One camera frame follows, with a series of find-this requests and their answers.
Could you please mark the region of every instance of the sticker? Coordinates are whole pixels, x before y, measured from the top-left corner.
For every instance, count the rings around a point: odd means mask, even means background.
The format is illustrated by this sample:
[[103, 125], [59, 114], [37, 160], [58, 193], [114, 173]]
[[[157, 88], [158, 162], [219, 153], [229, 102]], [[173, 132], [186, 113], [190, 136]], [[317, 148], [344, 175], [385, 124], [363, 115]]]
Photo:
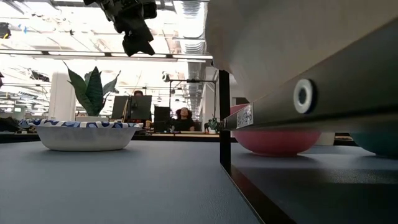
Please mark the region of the sticker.
[[238, 111], [236, 115], [236, 128], [243, 128], [252, 125], [253, 122], [253, 103], [251, 103]]

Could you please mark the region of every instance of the ceiling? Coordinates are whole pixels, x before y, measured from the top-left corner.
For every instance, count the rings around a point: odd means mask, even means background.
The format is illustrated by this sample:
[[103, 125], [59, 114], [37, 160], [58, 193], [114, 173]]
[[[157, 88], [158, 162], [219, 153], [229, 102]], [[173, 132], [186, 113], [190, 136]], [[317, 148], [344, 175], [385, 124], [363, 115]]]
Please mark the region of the ceiling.
[[[39, 74], [51, 81], [55, 71], [65, 69], [60, 68], [60, 60], [80, 75], [97, 66], [103, 85], [121, 72], [116, 85], [119, 93], [109, 96], [101, 115], [111, 114], [115, 95], [130, 95], [134, 90], [152, 95], [153, 105], [168, 106], [169, 83], [162, 80], [163, 74], [178, 80], [215, 78], [205, 72], [211, 61], [204, 41], [207, 2], [156, 1], [157, 17], [146, 23], [154, 36], [150, 44], [157, 57], [137, 54], [128, 58], [123, 54], [123, 34], [114, 30], [96, 4], [0, 0], [0, 22], [9, 23], [11, 30], [8, 39], [0, 39], [0, 72], [5, 77], [0, 110], [14, 104], [25, 105], [35, 114], [45, 113], [50, 83], [32, 77]], [[100, 52], [111, 54], [104, 57]], [[187, 106], [199, 117], [203, 85], [173, 82], [172, 87], [172, 109]], [[76, 110], [84, 109], [77, 104]]]

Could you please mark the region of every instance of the snake plant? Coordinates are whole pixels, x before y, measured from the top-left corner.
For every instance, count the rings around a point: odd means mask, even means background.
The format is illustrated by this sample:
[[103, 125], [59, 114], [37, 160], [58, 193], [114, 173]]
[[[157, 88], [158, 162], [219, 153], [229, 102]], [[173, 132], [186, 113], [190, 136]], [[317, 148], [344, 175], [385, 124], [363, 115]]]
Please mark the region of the snake plant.
[[68, 65], [68, 74], [70, 84], [75, 89], [76, 98], [79, 103], [86, 109], [88, 116], [99, 116], [101, 110], [105, 106], [106, 98], [108, 93], [114, 92], [116, 82], [118, 82], [118, 76], [113, 81], [102, 86], [101, 72], [95, 67], [93, 71], [85, 75], [85, 79], [70, 70]]

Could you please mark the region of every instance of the metal frame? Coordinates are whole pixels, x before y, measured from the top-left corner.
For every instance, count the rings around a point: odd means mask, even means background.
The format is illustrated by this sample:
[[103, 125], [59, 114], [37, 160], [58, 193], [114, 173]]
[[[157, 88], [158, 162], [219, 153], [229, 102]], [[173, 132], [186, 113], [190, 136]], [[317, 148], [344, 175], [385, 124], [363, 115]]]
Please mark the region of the metal frame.
[[[397, 61], [398, 18], [231, 115], [229, 74], [220, 71], [220, 164], [261, 223], [295, 222], [231, 164], [229, 132], [308, 128], [349, 132], [397, 126]], [[253, 119], [238, 125], [242, 115]]]

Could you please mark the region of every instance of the woman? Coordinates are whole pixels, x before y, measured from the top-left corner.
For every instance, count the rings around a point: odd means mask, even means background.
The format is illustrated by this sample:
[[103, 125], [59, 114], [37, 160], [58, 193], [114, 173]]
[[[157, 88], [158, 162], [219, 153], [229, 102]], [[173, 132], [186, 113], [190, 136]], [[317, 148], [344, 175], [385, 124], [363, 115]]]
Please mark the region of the woman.
[[192, 120], [192, 111], [188, 108], [181, 108], [176, 111], [177, 120], [174, 131], [195, 131], [195, 123]]

